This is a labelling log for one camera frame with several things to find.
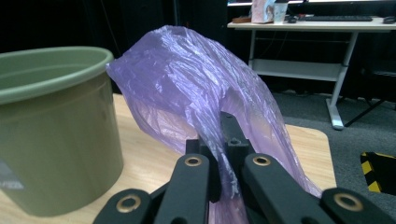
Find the white metal frame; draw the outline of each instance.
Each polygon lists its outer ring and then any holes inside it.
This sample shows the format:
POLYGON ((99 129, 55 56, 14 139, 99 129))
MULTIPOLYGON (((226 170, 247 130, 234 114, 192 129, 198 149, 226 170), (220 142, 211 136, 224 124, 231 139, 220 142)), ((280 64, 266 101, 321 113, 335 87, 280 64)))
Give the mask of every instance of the white metal frame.
POLYGON ((299 21, 297 23, 229 23, 228 28, 251 30, 250 53, 248 65, 259 75, 273 77, 296 77, 304 79, 324 80, 335 82, 332 98, 326 99, 332 127, 343 130, 344 124, 337 109, 337 100, 344 83, 349 61, 355 48, 359 33, 389 32, 396 30, 396 24, 383 24, 382 18, 373 18, 373 21, 356 22, 323 22, 299 21), (290 61, 254 59, 256 32, 263 31, 311 31, 311 32, 349 32, 351 37, 342 63, 302 63, 290 61))

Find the purple plastic bag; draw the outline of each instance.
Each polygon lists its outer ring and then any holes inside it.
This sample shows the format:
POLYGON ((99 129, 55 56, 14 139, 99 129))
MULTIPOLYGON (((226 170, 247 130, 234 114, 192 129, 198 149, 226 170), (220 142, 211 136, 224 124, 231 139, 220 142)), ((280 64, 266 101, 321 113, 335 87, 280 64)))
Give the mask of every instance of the purple plastic bag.
POLYGON ((187 139, 203 138, 219 162, 222 193, 210 223, 248 223, 241 192, 223 148, 220 111, 233 114, 256 152, 276 158, 308 192, 276 101, 244 62, 216 41, 184 27, 147 33, 107 65, 140 129, 184 154, 187 139))

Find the green plastic pot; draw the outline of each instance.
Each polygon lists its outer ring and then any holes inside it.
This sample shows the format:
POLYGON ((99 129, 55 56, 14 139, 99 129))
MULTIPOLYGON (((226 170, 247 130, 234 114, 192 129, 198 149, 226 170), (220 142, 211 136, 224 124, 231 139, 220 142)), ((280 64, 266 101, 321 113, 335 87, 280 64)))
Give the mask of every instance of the green plastic pot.
POLYGON ((0 188, 26 213, 91 203, 122 170, 107 49, 0 54, 0 188))

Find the cable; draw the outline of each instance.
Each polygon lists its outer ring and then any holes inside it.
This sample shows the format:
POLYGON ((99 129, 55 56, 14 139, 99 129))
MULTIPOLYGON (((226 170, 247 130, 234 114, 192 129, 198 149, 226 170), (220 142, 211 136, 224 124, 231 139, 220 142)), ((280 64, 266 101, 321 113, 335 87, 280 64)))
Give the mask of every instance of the cable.
POLYGON ((280 49, 279 49, 279 51, 277 52, 275 59, 277 59, 277 57, 279 56, 280 52, 282 51, 283 45, 285 45, 286 38, 288 37, 288 33, 289 33, 289 31, 287 31, 287 32, 285 33, 285 37, 283 38, 282 44, 280 45, 280 49))
POLYGON ((274 35, 271 38, 271 42, 269 43, 268 47, 264 50, 264 52, 258 58, 262 57, 268 51, 268 49, 271 48, 272 44, 274 43, 275 35, 276 35, 276 31, 274 31, 274 35))
POLYGON ((105 13, 108 30, 110 31, 111 37, 113 38, 114 45, 116 47, 117 53, 121 56, 122 54, 120 52, 119 45, 117 44, 117 40, 116 40, 116 37, 114 36, 113 29, 111 29, 111 25, 110 25, 110 21, 109 21, 108 16, 107 16, 105 4, 103 3, 103 0, 100 0, 100 2, 101 2, 101 5, 102 5, 103 12, 105 13))

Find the desk leg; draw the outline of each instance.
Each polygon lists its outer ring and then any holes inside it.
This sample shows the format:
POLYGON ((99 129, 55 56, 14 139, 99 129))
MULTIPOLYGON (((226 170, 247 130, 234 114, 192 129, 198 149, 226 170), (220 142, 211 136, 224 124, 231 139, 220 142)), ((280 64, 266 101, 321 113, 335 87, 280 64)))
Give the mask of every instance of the desk leg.
POLYGON ((250 39, 250 53, 248 55, 248 66, 253 69, 253 61, 254 61, 254 47, 256 44, 256 31, 251 31, 251 39, 250 39))
POLYGON ((335 87, 332 92, 332 99, 326 99, 327 108, 329 110, 330 118, 332 120, 332 127, 335 130, 343 130, 344 124, 341 120, 340 114, 337 109, 337 101, 340 95, 340 90, 343 87, 344 78, 347 74, 347 69, 349 67, 350 57, 352 56, 353 49, 355 48, 356 40, 358 39, 359 32, 352 33, 350 37, 349 44, 347 46, 346 55, 344 57, 343 66, 340 69, 340 74, 338 75, 337 81, 335 82, 335 87))

